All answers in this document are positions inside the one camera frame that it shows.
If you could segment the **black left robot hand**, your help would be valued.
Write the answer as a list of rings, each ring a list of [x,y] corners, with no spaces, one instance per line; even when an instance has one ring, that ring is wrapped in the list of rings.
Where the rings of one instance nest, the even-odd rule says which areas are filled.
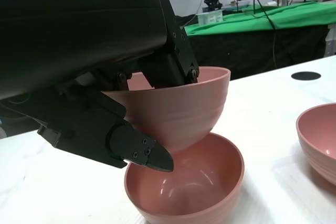
[[[170,153],[105,95],[136,60],[153,88],[197,82],[199,67],[169,0],[1,0],[1,116],[27,116],[54,148],[163,172]]]

